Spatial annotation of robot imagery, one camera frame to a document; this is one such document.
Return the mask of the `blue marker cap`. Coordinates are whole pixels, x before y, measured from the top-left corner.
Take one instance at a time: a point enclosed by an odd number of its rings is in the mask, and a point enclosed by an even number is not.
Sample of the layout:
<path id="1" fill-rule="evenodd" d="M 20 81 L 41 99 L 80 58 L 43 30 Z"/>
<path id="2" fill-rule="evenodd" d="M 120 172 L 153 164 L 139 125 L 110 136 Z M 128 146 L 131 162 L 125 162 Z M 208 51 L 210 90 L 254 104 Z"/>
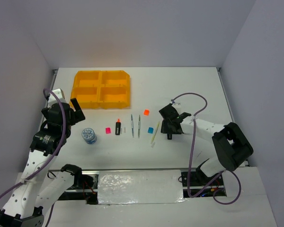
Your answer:
<path id="1" fill-rule="evenodd" d="M 152 127 L 148 128 L 148 133 L 153 134 L 154 129 Z"/>

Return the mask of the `orange marker cap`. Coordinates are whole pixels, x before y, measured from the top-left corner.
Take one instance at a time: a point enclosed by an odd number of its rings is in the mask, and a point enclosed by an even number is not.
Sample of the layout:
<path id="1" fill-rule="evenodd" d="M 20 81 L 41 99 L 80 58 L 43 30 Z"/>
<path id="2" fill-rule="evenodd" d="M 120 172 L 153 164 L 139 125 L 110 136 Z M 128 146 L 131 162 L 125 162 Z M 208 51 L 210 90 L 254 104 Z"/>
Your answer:
<path id="1" fill-rule="evenodd" d="M 149 111 L 148 109 L 145 109 L 143 114 L 146 115 L 146 116 L 148 116 L 149 113 L 150 113 L 150 111 Z"/>

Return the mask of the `pink marker cap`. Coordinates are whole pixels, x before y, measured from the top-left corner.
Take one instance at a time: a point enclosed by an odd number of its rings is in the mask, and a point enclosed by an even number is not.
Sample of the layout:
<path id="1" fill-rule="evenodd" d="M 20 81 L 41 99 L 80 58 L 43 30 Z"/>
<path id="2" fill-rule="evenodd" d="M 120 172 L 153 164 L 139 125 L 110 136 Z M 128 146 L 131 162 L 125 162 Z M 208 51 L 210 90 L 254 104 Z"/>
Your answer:
<path id="1" fill-rule="evenodd" d="M 111 133 L 111 129 L 109 127 L 107 127 L 105 130 L 106 130 L 106 134 L 110 134 Z"/>

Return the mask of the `black orange-tip highlighter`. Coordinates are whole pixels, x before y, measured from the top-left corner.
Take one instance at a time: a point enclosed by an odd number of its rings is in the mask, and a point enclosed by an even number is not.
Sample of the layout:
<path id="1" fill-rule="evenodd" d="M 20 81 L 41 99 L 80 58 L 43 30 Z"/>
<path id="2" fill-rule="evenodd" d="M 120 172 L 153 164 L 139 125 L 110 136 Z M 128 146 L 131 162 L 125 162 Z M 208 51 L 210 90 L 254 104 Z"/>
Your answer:
<path id="1" fill-rule="evenodd" d="M 121 131 L 121 121 L 120 119 L 117 119 L 117 122 L 115 123 L 115 135 L 120 135 Z"/>

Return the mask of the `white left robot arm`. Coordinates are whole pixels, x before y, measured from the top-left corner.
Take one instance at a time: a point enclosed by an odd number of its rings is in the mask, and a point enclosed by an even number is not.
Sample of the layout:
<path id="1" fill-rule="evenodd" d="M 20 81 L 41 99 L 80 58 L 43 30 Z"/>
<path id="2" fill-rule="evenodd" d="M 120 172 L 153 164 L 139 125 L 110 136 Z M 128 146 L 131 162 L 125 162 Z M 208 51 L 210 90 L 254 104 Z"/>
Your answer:
<path id="1" fill-rule="evenodd" d="M 83 184 L 82 169 L 64 165 L 52 182 L 42 189 L 52 162 L 57 158 L 71 127 L 85 120 L 83 111 L 73 98 L 66 102 L 63 91 L 44 89 L 48 107 L 42 109 L 45 121 L 33 136 L 25 169 L 18 183 L 0 195 L 0 227 L 48 226 L 45 215 L 51 216 L 60 196 L 68 189 Z"/>

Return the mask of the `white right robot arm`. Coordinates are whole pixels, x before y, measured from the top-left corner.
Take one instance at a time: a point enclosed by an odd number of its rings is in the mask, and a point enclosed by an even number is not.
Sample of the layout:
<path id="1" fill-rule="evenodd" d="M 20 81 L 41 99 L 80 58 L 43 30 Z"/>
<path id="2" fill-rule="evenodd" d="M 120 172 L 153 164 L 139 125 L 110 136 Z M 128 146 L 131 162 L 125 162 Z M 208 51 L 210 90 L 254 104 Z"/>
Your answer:
<path id="1" fill-rule="evenodd" d="M 168 104 L 159 113 L 163 118 L 161 133 L 167 134 L 168 140 L 173 135 L 191 134 L 213 143 L 216 154 L 195 170 L 201 185 L 207 185 L 221 171 L 235 171 L 254 152 L 234 122 L 224 125 L 202 120 L 187 112 L 179 114 L 175 104 Z"/>

